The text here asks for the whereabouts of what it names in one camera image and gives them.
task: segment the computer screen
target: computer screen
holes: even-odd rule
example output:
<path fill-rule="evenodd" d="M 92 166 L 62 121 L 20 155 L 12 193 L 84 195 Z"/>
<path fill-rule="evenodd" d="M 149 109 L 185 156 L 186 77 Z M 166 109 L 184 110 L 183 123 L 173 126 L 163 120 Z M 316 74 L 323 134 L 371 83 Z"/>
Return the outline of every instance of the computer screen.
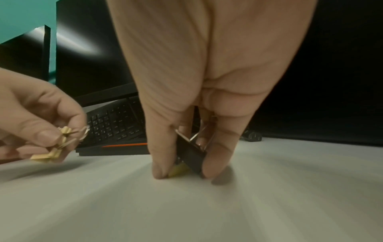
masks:
<path fill-rule="evenodd" d="M 105 0 L 57 2 L 56 85 L 82 106 L 137 92 Z"/>
<path fill-rule="evenodd" d="M 383 145 L 381 9 L 374 0 L 319 0 L 251 128 L 271 137 Z"/>
<path fill-rule="evenodd" d="M 50 28 L 38 27 L 0 44 L 0 67 L 48 81 Z"/>

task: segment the white desk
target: white desk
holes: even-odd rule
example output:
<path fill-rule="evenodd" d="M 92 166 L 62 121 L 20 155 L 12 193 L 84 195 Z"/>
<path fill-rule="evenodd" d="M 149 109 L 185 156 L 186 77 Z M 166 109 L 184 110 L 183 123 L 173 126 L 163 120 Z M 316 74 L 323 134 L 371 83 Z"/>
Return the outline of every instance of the white desk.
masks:
<path fill-rule="evenodd" d="M 383 241 L 383 149 L 265 138 L 232 170 L 156 181 L 150 157 L 0 165 L 0 241 Z"/>

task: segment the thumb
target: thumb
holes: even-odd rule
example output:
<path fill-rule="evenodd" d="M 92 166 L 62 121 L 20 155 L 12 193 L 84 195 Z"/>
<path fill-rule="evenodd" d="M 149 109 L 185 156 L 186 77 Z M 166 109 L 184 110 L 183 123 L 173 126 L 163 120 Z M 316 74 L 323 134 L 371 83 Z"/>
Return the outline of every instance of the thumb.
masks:
<path fill-rule="evenodd" d="M 41 147 L 56 145 L 61 132 L 51 123 L 30 113 L 21 105 L 2 108 L 0 129 Z"/>

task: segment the teal wall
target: teal wall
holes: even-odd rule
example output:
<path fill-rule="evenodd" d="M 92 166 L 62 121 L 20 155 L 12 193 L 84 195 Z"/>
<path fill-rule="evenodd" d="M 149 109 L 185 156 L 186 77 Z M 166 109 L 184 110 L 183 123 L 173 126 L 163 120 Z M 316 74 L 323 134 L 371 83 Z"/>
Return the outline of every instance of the teal wall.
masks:
<path fill-rule="evenodd" d="M 56 70 L 56 1 L 0 0 L 0 43 L 43 25 L 51 28 L 50 72 Z"/>

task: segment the green wall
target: green wall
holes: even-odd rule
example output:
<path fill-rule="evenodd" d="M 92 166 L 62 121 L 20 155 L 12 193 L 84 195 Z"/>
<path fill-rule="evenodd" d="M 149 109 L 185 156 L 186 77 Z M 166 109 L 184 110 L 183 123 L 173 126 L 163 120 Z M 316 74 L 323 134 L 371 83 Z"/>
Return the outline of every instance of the green wall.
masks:
<path fill-rule="evenodd" d="M 43 25 L 51 28 L 50 72 L 56 70 L 56 1 L 0 0 L 0 43 Z"/>

